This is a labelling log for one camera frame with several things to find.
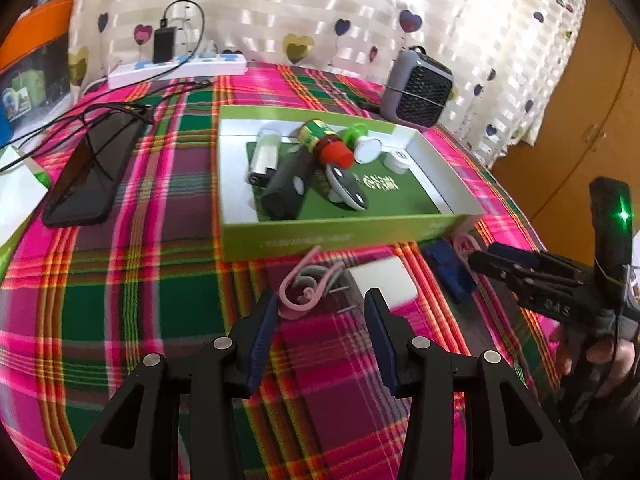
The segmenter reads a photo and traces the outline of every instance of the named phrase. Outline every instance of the green box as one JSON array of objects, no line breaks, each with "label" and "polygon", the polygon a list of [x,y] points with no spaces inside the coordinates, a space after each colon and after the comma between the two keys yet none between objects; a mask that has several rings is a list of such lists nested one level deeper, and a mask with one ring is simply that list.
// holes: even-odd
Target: green box
[{"label": "green box", "polygon": [[[282,133],[283,142],[295,142],[296,131],[306,121],[323,120],[336,132],[364,123],[369,135],[382,140],[384,150],[404,150],[412,160],[411,172],[424,193],[440,211],[436,214],[380,214],[338,209],[332,218],[270,221],[256,207],[253,187],[247,182],[248,144],[263,128]],[[366,167],[355,164],[354,173]],[[381,168],[377,164],[372,168]],[[219,218],[222,254],[226,262],[300,254],[314,245],[324,250],[348,250],[438,238],[468,232],[484,214],[478,200],[452,167],[420,132],[384,121],[300,108],[223,105],[218,125]],[[367,193],[369,201],[378,189]],[[336,218],[336,211],[341,211]]]}]

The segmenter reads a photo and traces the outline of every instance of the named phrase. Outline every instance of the plaid tablecloth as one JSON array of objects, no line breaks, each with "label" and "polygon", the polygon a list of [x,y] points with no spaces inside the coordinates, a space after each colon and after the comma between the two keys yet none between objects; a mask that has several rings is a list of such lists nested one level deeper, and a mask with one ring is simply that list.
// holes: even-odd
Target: plaid tablecloth
[{"label": "plaid tablecloth", "polygon": [[[140,85],[110,98],[149,90]],[[49,230],[40,218],[33,221],[0,287],[0,418],[41,478],[59,478],[142,356],[195,352],[251,310],[273,269],[294,262],[220,259],[220,105],[368,116],[355,102],[375,102],[379,93],[367,82],[287,66],[260,64],[245,76],[217,78],[212,89],[159,106],[104,224]],[[448,134],[434,128],[425,135],[484,206],[479,240],[540,247],[491,174]],[[70,153],[71,147],[38,161],[56,177]],[[543,406],[551,405],[558,377],[548,320],[500,302],[488,282],[475,302],[448,303],[414,243],[326,257],[354,265],[391,254],[402,258],[419,288],[417,300],[402,309],[417,333],[450,351],[497,349],[522,370]],[[463,477],[462,409],[457,401],[456,479]],[[362,313],[282,323],[260,390],[235,408],[247,478],[395,479],[408,410],[408,401],[382,386]],[[188,432],[181,435],[180,474],[187,478]]]}]

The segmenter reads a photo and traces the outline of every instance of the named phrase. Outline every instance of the cabinet door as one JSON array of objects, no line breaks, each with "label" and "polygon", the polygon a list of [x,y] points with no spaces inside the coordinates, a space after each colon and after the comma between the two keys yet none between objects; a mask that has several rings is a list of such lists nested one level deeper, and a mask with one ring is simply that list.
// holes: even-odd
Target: cabinet door
[{"label": "cabinet door", "polygon": [[593,142],[624,79],[631,37],[608,0],[587,0],[580,35],[546,108],[535,146],[511,146],[492,173],[533,216]]},{"label": "cabinet door", "polygon": [[640,219],[640,52],[634,49],[620,97],[602,132],[558,194],[532,220],[548,250],[593,265],[589,183],[597,176],[631,187],[634,225]]}]

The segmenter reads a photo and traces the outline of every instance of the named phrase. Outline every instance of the white power adapter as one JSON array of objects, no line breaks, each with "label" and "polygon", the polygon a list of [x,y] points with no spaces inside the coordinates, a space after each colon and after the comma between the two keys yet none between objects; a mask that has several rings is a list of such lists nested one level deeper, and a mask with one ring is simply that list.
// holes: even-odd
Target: white power adapter
[{"label": "white power adapter", "polygon": [[345,294],[351,306],[364,307],[364,296],[372,288],[380,289],[389,310],[418,296],[414,280],[397,256],[345,269],[344,279],[349,285]]}]

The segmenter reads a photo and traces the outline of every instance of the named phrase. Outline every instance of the red cap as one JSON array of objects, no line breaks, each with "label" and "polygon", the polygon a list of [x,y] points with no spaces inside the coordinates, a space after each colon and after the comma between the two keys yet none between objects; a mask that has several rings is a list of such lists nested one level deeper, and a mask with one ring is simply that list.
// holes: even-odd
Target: red cap
[{"label": "red cap", "polygon": [[319,153],[318,159],[323,166],[337,164],[343,170],[348,170],[355,161],[353,152],[341,140],[326,145]]}]

